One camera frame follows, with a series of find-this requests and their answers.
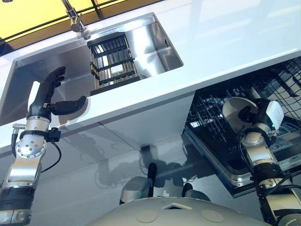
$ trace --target robotic hand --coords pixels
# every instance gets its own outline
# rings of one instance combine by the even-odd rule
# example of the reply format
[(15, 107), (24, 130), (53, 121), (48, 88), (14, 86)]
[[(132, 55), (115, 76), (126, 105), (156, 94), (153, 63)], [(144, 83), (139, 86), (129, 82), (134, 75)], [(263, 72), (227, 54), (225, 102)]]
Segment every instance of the robotic hand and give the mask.
[[(41, 173), (41, 159), (47, 149), (47, 142), (57, 147), (54, 142), (58, 142), (61, 135), (57, 128), (48, 130), (51, 113), (71, 114), (85, 104), (85, 96), (76, 101), (50, 103), (55, 88), (64, 80), (65, 69), (55, 69), (40, 84), (29, 107), (26, 125), (13, 126), (11, 146), (16, 160), (10, 166), (0, 192), (0, 226), (23, 226), (30, 223), (32, 201)], [(16, 143), (20, 129), (24, 131), (20, 134), (20, 141)]]

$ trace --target stainless steel sink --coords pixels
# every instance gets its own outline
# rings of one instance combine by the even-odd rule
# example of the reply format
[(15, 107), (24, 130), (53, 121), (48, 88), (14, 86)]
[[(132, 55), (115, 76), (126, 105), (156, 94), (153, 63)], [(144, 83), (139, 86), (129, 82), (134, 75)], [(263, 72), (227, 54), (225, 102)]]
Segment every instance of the stainless steel sink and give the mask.
[(87, 42), (115, 32), (126, 33), (137, 72), (146, 78), (183, 65), (153, 13), (100, 29), (92, 32), (88, 40), (69, 40), (15, 59), (0, 101), (0, 125), (26, 117), (33, 82), (43, 81), (60, 66), (66, 66), (66, 75), (55, 90), (53, 102), (90, 96), (95, 87)]

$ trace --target kitchen counter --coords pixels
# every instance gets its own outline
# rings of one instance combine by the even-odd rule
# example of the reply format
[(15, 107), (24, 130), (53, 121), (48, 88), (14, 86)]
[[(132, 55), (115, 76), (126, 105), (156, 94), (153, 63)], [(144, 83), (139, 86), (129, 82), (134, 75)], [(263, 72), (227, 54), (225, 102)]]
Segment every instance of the kitchen counter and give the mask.
[[(155, 13), (184, 65), (89, 97), (85, 112), (67, 118), (63, 133), (301, 55), (299, 0), (166, 0), (88, 28), (98, 30), (149, 12)], [(76, 36), (66, 32), (0, 57), (0, 92), (15, 58)], [(0, 153), (10, 150), (14, 123), (25, 119), (0, 127)], [(58, 117), (51, 126), (60, 127)]]

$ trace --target dish rack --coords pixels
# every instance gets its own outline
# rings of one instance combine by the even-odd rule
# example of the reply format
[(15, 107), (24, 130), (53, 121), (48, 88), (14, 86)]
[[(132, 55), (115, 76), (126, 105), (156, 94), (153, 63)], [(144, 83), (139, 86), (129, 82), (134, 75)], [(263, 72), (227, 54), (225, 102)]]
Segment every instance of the dish rack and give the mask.
[[(301, 57), (198, 90), (187, 122), (193, 128), (206, 127), (215, 140), (228, 143), (230, 125), (222, 114), (222, 106), (232, 97), (252, 99), (252, 89), (258, 97), (280, 103), (285, 114), (283, 124), (290, 123), (291, 129), (301, 128)], [(235, 144), (228, 148), (236, 149)]]
[(124, 32), (100, 37), (87, 45), (95, 85), (91, 95), (140, 80)]

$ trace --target dishwasher door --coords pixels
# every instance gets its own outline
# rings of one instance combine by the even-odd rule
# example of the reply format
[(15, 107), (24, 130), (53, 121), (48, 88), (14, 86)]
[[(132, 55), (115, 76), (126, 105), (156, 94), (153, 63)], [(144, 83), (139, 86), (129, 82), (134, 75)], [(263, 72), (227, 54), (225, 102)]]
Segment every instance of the dishwasher door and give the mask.
[(270, 147), (285, 173), (301, 172), (301, 57), (196, 91), (185, 133), (205, 156), (233, 197), (254, 191), (236, 133), (222, 114), (231, 97), (267, 98), (280, 103), (285, 118)]

